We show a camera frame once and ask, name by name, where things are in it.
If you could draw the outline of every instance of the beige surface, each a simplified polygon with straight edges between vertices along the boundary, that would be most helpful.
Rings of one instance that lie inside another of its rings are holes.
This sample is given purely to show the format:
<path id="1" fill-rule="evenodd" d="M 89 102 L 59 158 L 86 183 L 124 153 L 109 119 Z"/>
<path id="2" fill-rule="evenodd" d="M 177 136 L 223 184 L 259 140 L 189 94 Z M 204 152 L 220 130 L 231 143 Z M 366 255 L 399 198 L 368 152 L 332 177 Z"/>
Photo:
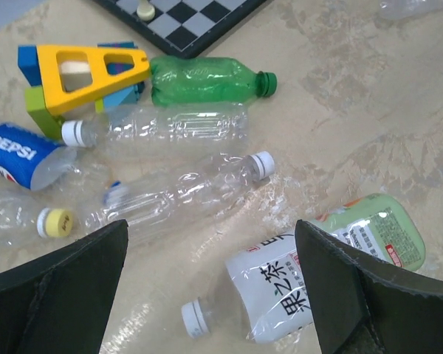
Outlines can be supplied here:
<path id="1" fill-rule="evenodd" d="M 378 19 L 377 6 L 277 0 L 207 53 L 278 75 L 275 97 L 251 108 L 250 143 L 250 152 L 274 155 L 278 174 L 228 221 L 129 257 L 102 353 L 319 353 L 313 326 L 266 347 L 223 333 L 193 341 L 179 307 L 205 293 L 227 256 L 371 192 L 403 203 L 427 245 L 421 272 L 443 280 L 443 12 L 392 24 Z M 158 54 L 89 1 L 36 8 L 0 31 L 0 114 L 35 129 L 18 44 L 128 40 Z M 140 168 L 116 174 L 130 179 Z M 0 270 L 52 247 L 0 254 Z"/>

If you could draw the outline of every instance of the green bottle cap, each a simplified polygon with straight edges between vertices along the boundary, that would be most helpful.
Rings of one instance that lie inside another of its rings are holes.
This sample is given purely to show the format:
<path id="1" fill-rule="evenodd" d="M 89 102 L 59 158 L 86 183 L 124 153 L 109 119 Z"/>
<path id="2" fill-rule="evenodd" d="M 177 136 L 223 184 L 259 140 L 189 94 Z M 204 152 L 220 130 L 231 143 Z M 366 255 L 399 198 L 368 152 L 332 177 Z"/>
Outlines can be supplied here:
<path id="1" fill-rule="evenodd" d="M 278 78 L 273 72 L 258 73 L 258 97 L 272 96 L 278 87 Z"/>

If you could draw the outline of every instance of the chessboard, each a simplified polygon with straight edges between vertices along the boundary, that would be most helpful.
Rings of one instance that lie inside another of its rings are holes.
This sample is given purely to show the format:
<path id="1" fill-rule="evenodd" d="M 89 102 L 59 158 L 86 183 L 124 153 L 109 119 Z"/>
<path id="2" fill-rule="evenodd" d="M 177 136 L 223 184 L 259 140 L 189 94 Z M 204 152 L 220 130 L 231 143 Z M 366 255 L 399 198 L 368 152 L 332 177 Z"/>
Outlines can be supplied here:
<path id="1" fill-rule="evenodd" d="M 150 0 L 156 15 L 136 14 L 140 0 L 93 0 L 165 54 L 194 58 L 266 0 Z"/>

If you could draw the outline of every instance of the white square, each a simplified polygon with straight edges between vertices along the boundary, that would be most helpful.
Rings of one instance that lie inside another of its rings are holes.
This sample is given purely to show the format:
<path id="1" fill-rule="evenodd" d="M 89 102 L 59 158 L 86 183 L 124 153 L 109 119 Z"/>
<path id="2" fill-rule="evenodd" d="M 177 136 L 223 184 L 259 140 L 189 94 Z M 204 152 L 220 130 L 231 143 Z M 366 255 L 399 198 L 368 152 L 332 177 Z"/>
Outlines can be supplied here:
<path id="1" fill-rule="evenodd" d="M 163 38 L 166 38 L 179 27 L 180 23 L 170 17 L 167 13 L 163 13 L 160 17 L 156 18 L 148 25 L 150 30 Z"/>
<path id="2" fill-rule="evenodd" d="M 215 22 L 210 20 L 207 16 L 202 15 L 201 13 L 196 13 L 186 22 L 184 22 L 182 26 L 187 28 L 197 37 L 201 37 L 213 26 L 215 26 Z"/>
<path id="3" fill-rule="evenodd" d="M 138 8 L 140 0 L 119 0 L 117 5 L 124 9 L 127 13 L 132 14 Z"/>
<path id="4" fill-rule="evenodd" d="M 160 9 L 163 12 L 169 11 L 174 6 L 176 6 L 178 3 L 181 2 L 181 0 L 150 0 L 155 7 Z"/>
<path id="5" fill-rule="evenodd" d="M 207 5 L 213 2 L 213 0 L 182 0 L 182 2 L 186 3 L 194 10 L 200 11 L 203 10 Z"/>
<path id="6" fill-rule="evenodd" d="M 229 11 L 233 11 L 240 5 L 244 4 L 246 0 L 216 0 L 216 2 L 225 6 Z"/>

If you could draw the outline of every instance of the yellow bottle cap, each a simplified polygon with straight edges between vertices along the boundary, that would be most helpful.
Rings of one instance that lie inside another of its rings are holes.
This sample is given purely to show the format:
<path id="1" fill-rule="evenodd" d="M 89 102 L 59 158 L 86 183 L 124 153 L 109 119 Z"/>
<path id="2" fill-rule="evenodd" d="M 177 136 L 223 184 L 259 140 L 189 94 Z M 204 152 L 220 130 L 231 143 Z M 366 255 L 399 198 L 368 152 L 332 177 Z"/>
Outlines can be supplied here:
<path id="1" fill-rule="evenodd" d="M 46 208 L 38 218 L 38 232 L 42 237 L 67 237 L 73 224 L 74 217 L 69 210 Z"/>

